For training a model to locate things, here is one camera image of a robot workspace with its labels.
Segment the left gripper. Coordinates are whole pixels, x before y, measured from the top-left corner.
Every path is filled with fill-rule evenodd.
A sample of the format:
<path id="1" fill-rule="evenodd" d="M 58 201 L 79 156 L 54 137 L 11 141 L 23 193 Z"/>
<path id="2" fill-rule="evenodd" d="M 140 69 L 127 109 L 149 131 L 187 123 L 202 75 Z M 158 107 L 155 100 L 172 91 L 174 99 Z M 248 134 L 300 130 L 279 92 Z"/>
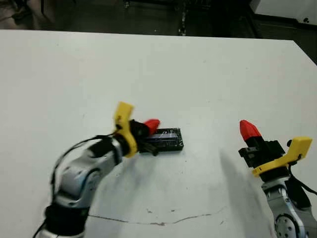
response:
<path id="1" fill-rule="evenodd" d="M 131 158 L 140 151 L 156 156 L 158 148 L 151 145 L 147 138 L 152 136 L 160 124 L 159 119 L 149 119 L 138 122 L 131 119 L 134 107 L 125 102 L 119 102 L 114 113 L 114 138 L 118 141 L 123 157 Z"/>

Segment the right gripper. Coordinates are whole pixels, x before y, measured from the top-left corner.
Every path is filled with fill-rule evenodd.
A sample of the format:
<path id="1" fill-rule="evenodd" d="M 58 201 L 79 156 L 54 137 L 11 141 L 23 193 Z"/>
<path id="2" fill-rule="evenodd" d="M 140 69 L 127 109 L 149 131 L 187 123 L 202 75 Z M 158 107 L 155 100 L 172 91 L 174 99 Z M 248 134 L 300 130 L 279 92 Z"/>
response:
<path id="1" fill-rule="evenodd" d="M 287 166 L 305 158 L 313 141 L 310 137 L 295 137 L 288 141 L 285 152 L 277 140 L 265 141 L 257 127 L 247 120 L 241 120 L 239 126 L 248 145 L 238 151 L 239 155 L 253 168 L 253 176 L 263 182 L 288 176 Z"/>

